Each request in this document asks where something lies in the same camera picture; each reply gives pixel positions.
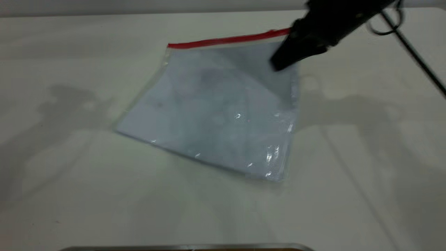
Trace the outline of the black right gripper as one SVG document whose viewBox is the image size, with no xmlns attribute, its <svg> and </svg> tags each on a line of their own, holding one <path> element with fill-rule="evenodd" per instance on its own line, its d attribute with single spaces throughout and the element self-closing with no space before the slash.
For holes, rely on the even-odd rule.
<svg viewBox="0 0 446 251">
<path fill-rule="evenodd" d="M 297 19 L 291 33 L 270 58 L 275 71 L 284 70 L 308 57 L 323 54 L 393 0 L 309 0 L 306 15 Z"/>
</svg>

